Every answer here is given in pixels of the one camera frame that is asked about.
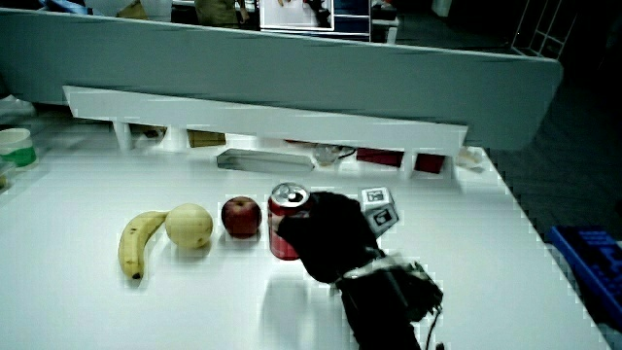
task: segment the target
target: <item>can lid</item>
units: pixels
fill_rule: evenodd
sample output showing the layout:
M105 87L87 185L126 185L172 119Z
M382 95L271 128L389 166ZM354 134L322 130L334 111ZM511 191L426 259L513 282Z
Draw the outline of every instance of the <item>can lid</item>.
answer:
M283 183L272 191L272 200L283 207L295 208L309 199L309 191L302 185Z

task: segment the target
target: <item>metal tray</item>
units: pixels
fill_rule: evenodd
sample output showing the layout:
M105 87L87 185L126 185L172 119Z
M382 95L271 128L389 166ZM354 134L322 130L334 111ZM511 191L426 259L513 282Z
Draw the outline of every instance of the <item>metal tray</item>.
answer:
M216 157L222 169L267 173L311 171L315 167L310 157L263 151L229 149Z

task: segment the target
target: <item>red box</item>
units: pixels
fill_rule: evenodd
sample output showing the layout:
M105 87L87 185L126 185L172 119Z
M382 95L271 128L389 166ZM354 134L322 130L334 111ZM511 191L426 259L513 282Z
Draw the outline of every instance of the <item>red box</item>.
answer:
M419 154L415 161L415 170L438 174L444 161L445 156Z
M359 148L357 150L357 160L373 162L377 164L401 166L401 159L404 157L404 152L398 151L384 151Z
M377 164L400 167L404 152L373 150L359 148L357 150L357 160L368 161ZM425 171L433 174L440 173L445 161L445 156L419 154L415 161L415 170Z

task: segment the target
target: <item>black cable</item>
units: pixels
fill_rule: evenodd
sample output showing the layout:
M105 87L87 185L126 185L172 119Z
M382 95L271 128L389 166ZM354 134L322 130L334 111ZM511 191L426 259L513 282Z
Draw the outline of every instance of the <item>black cable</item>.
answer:
M430 350L430 337L432 336L432 330L434 329L434 326L436 326L436 320L438 320L438 315L440 315L440 313L443 311L442 307L438 306L438 309L436 309L436 316L434 316L434 321L432 322L432 325L430 326L430 330L428 331L428 340L426 340L426 350Z

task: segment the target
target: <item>gray partition wall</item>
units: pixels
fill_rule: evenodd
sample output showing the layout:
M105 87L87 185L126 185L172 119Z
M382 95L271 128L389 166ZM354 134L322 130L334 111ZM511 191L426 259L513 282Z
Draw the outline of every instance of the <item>gray partition wall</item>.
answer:
M562 79L552 59L12 9L0 43L0 75L30 102L110 88L466 124L496 149L533 138Z

